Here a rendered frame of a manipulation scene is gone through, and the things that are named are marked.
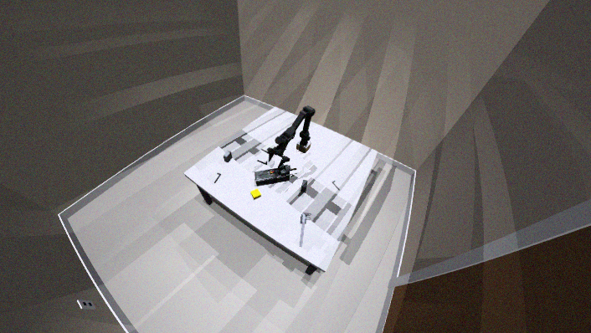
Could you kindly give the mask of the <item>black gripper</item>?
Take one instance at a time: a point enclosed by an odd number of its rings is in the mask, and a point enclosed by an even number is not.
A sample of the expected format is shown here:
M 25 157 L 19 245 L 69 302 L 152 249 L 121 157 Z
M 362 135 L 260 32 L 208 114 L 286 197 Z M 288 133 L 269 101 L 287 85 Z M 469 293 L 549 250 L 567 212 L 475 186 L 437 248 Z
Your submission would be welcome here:
M 287 156 L 282 156 L 282 155 L 284 155 L 283 153 L 284 153 L 284 151 L 286 150 L 286 147 L 283 147 L 283 146 L 279 145 L 279 148 L 282 148 L 282 154 L 281 154 L 281 155 L 279 155 L 279 154 L 278 154 L 277 156 L 280 156 L 280 157 L 282 157 L 282 159 L 280 160 L 280 164 L 279 164 L 279 166 L 278 166 L 278 167 L 280 167 L 280 166 L 281 166 L 282 164 L 284 164 L 285 162 L 288 162 L 288 161 L 290 161 L 290 158 L 289 158 L 289 157 L 287 157 Z M 268 148 L 267 148 L 267 151 L 268 151 L 268 153 L 269 153 L 269 160 L 268 160 L 268 162 L 270 162 L 270 160 L 271 160 L 272 156 L 274 155 L 274 153 L 271 153 L 271 152 L 272 152 L 272 148 L 270 148 L 270 147 L 268 147 Z

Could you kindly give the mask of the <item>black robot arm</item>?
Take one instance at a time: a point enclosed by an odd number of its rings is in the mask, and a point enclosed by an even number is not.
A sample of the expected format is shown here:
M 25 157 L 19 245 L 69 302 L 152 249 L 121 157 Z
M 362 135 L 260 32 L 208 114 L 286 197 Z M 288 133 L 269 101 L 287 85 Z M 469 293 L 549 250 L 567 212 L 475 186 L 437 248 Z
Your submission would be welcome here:
M 312 109 L 309 105 L 304 107 L 303 110 L 300 111 L 300 114 L 295 119 L 294 123 L 291 127 L 288 127 L 284 132 L 275 138 L 275 143 L 281 145 L 283 147 L 287 147 L 290 140 L 294 139 L 296 134 L 296 129 L 300 126 L 301 122 L 305 119 L 303 130 L 300 132 L 299 136 L 301 137 L 300 144 L 306 146 L 308 141 L 311 139 L 309 127 L 311 123 L 311 117 L 315 114 L 315 110 Z M 272 148 L 272 152 L 275 155 L 282 154 L 282 148 L 279 146 Z

